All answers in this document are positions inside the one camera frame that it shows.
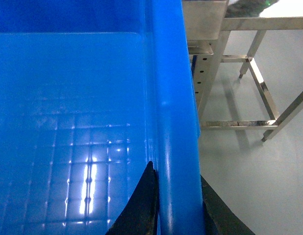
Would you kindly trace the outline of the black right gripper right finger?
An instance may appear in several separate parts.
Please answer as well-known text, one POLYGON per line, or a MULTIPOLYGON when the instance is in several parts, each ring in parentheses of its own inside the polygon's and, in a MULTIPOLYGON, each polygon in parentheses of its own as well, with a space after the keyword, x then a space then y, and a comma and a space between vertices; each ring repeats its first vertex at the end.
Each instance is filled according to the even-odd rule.
POLYGON ((253 235, 219 197, 209 183, 201 177, 204 206, 205 233, 207 235, 253 235))

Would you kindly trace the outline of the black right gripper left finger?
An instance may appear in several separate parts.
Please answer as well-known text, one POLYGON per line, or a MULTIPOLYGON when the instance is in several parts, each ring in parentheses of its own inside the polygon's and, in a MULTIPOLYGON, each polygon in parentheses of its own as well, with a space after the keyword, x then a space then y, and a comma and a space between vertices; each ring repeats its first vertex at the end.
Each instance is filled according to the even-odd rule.
POLYGON ((158 229, 159 183, 153 162, 147 166, 123 211, 107 235, 155 235, 158 229))

